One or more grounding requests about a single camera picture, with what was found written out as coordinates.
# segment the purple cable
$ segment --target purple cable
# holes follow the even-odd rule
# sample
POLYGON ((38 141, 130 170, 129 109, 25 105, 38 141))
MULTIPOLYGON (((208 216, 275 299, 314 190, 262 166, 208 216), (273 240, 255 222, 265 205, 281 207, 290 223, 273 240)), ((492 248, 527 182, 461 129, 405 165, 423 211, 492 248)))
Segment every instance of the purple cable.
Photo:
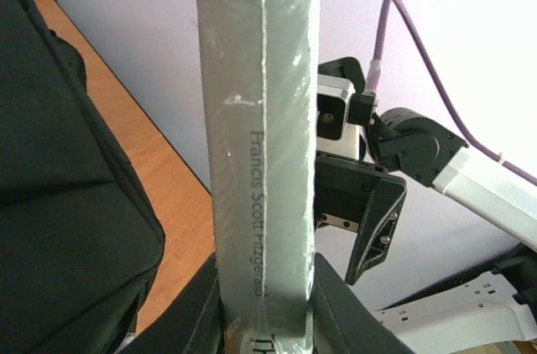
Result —
MULTIPOLYGON (((470 133, 470 131, 468 130, 468 128, 462 121, 461 117, 457 113, 455 107, 453 106, 453 103, 451 102, 450 97, 447 95, 446 89, 444 85, 442 84, 442 81, 440 80, 440 77, 438 76, 438 73, 436 72, 435 67, 433 66, 433 62, 430 60, 429 54, 427 53, 425 46, 423 45, 423 42, 421 41, 421 38, 418 35, 418 31, 416 30, 414 23, 412 23, 412 19, 410 18, 409 13, 407 12, 401 0, 383 0, 383 6, 380 11, 380 18, 378 19, 377 38, 375 40, 375 50, 373 52, 373 60, 382 60, 383 58, 384 41, 386 39, 386 27, 388 24, 388 12, 389 12, 391 2, 393 2, 395 7, 399 10, 401 17, 403 18, 403 21, 406 24, 407 29, 409 29, 410 35, 412 36, 412 39, 414 40, 414 43, 416 47, 418 48, 418 51, 420 52, 421 58, 423 59, 425 66, 427 67, 427 70, 429 71, 430 77, 435 83, 436 89, 440 93, 442 101, 446 105, 447 111, 450 113, 451 117, 453 118, 453 121, 455 122, 459 130, 461 131, 464 138, 473 147, 477 148, 479 151, 481 151, 483 154, 488 156, 490 159, 493 159, 494 161, 497 161, 497 162, 500 161, 501 157, 498 154, 489 150, 487 147, 479 143, 476 140, 476 138, 472 136, 472 134, 470 133)), ((378 85, 377 82, 374 82, 372 84, 372 91, 374 92, 377 91, 377 85, 378 85)), ((504 161, 503 166, 509 169, 511 172, 518 175, 520 178, 523 178, 527 180, 528 182, 530 182, 531 184, 533 184, 534 186, 537 186, 537 178, 535 178, 531 174, 528 174, 523 169, 517 167, 516 165, 508 161, 504 161)))

